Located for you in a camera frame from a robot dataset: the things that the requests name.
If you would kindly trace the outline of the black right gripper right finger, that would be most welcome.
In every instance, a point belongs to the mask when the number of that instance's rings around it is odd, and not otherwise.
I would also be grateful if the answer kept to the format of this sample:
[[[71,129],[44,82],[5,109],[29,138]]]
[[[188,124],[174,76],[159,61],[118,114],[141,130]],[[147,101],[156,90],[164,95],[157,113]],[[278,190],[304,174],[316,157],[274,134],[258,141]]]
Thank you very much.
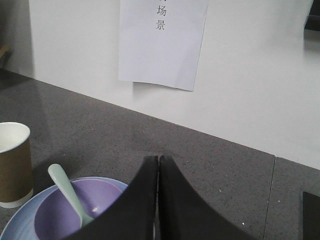
[[[174,159],[159,159],[158,214],[163,240],[251,240],[194,190]]]

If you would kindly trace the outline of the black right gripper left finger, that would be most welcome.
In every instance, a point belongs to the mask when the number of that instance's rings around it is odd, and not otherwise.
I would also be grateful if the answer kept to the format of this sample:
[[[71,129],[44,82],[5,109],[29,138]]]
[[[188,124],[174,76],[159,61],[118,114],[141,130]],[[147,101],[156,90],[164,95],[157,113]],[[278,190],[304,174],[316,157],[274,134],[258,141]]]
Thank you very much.
[[[125,191],[100,216],[67,240],[153,240],[159,160],[146,156]]]

